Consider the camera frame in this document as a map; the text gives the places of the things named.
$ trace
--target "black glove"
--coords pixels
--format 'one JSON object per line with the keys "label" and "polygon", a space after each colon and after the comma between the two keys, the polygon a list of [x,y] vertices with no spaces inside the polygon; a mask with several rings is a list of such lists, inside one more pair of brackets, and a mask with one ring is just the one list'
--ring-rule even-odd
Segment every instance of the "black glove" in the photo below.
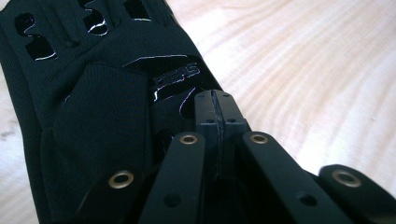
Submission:
{"label": "black glove", "polygon": [[70,220],[108,171],[149,170],[152,136],[219,89],[163,0],[11,0],[0,25],[41,223]]}

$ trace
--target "wooden table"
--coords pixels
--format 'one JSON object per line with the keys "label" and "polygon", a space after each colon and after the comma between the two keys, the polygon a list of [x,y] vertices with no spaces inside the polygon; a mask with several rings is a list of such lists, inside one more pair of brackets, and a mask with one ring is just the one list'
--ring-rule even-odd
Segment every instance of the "wooden table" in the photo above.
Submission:
{"label": "wooden table", "polygon": [[[396,1],[168,3],[253,130],[307,171],[344,164],[396,197]],[[3,75],[0,104],[0,223],[37,223]]]}

